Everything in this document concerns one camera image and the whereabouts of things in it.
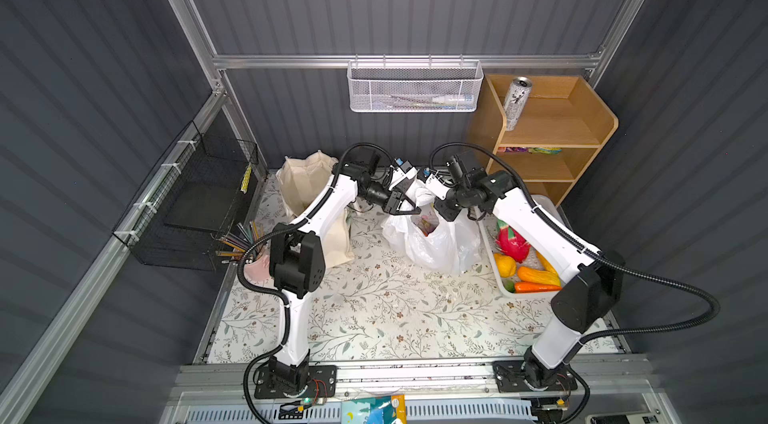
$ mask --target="floral tablecloth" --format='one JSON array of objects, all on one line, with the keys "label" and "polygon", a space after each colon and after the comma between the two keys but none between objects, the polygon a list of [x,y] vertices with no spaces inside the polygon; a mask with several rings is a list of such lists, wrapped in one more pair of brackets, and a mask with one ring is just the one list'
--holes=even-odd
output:
[{"label": "floral tablecloth", "polygon": [[[382,237],[386,215],[379,208],[351,214],[356,258],[329,269],[314,293],[312,360],[516,356],[552,317],[547,299],[503,297],[485,251],[461,276],[427,272],[390,249]],[[274,174],[256,219],[265,229],[287,221]],[[275,297],[235,281],[208,363],[247,362],[273,349],[279,311]],[[602,329],[598,320],[592,330]],[[581,352],[619,351],[611,338],[603,338]]]}]

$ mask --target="wire basket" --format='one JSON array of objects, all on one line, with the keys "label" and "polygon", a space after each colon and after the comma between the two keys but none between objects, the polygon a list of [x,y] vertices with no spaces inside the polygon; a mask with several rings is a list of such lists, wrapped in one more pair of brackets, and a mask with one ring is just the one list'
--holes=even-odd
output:
[{"label": "wire basket", "polygon": [[483,79],[479,61],[461,59],[379,67],[350,61],[346,76],[354,112],[473,112]]},{"label": "wire basket", "polygon": [[129,232],[114,232],[142,264],[214,270],[218,241],[245,220],[257,179],[258,151],[249,141],[198,134],[163,177]]}]

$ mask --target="toy dragon fruit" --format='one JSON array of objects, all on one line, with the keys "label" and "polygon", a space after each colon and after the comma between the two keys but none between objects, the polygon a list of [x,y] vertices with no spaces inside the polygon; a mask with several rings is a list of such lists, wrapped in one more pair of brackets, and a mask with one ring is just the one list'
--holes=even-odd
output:
[{"label": "toy dragon fruit", "polygon": [[498,248],[517,262],[523,262],[528,257],[531,245],[503,220],[498,220],[496,225],[498,227],[498,237],[496,238]]}]

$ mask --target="black wire mesh basket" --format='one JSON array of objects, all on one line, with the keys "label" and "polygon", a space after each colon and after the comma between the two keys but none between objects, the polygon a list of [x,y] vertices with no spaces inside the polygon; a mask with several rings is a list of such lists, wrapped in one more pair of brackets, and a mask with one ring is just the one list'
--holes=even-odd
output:
[{"label": "black wire mesh basket", "polygon": [[258,179],[253,142],[198,134],[142,204],[130,231],[113,231],[142,264],[215,270],[218,239],[245,220]]}]

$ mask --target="orange carrot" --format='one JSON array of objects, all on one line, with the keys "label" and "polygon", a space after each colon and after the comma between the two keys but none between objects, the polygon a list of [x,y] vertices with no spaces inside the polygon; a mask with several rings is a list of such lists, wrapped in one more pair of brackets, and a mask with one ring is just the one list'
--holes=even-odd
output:
[{"label": "orange carrot", "polygon": [[536,283],[527,283],[527,282],[519,282],[514,283],[514,292],[516,293],[541,293],[541,292],[548,292],[552,290],[560,290],[562,287],[560,286],[552,286],[551,284],[536,284]]}]

